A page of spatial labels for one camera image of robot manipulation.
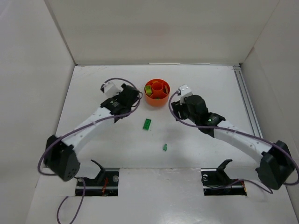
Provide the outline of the lime long lego brick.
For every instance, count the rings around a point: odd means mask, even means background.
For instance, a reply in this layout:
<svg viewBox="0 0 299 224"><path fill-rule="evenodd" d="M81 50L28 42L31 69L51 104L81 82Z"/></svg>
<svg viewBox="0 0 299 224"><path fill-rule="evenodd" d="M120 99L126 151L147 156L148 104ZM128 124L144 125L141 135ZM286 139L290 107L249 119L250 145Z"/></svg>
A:
<svg viewBox="0 0 299 224"><path fill-rule="evenodd" d="M152 88L151 88L150 85L146 85L146 86L144 87L144 90L145 90L145 93L146 93L147 96L150 97L150 96L152 95Z"/></svg>

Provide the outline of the green long lego brick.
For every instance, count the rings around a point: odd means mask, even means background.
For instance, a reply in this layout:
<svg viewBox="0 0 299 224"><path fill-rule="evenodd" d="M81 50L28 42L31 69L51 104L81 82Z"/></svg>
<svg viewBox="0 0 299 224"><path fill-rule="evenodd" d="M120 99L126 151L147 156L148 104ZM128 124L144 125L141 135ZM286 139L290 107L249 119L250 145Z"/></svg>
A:
<svg viewBox="0 0 299 224"><path fill-rule="evenodd" d="M144 124L143 124L143 130L148 131L150 128L150 124L151 124L151 120L150 119L146 119Z"/></svg>

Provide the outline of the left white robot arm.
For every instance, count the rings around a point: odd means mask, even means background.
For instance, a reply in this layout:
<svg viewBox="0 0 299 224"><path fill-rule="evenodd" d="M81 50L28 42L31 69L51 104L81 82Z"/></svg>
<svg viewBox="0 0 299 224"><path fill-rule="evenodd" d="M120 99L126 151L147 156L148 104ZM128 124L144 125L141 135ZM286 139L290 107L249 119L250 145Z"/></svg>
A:
<svg viewBox="0 0 299 224"><path fill-rule="evenodd" d="M103 180L106 172L103 166L95 160L80 162L78 155L92 138L129 116L140 102L140 91L134 86L122 84L118 89L109 81L101 90L107 98L89 118L68 134L52 135L47 140L44 165L64 182L73 178L96 183Z"/></svg>

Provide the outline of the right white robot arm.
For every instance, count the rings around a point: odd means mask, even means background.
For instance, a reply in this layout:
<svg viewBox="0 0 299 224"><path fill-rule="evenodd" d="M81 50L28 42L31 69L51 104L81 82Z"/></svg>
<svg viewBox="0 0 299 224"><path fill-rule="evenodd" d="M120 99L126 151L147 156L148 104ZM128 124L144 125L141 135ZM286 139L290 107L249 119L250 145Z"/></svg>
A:
<svg viewBox="0 0 299 224"><path fill-rule="evenodd" d="M226 142L251 157L257 164L257 176L263 185L278 190L288 186L287 179L298 171L299 167L292 158L288 146L275 143L240 131L223 116L208 110L204 99L199 95L190 95L173 102L168 102L170 112L176 121L199 129L212 138Z"/></svg>

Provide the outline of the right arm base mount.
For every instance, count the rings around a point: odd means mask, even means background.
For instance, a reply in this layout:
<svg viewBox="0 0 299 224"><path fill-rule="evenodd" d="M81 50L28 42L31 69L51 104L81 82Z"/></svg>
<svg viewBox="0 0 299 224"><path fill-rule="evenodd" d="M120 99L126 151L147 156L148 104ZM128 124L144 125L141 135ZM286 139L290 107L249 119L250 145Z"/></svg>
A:
<svg viewBox="0 0 299 224"><path fill-rule="evenodd" d="M216 168L201 169L201 182L203 184L204 196L247 195L244 182L236 182L238 179L229 178L224 171L226 166L232 161L232 159L226 159Z"/></svg>

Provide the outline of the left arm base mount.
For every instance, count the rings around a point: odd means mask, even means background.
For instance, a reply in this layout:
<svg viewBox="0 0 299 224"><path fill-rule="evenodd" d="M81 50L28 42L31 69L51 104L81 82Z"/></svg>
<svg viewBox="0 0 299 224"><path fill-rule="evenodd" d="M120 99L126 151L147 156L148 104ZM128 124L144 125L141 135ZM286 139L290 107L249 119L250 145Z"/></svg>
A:
<svg viewBox="0 0 299 224"><path fill-rule="evenodd" d="M76 174L75 195L118 196L119 171L118 168L104 168L95 160L81 163Z"/></svg>

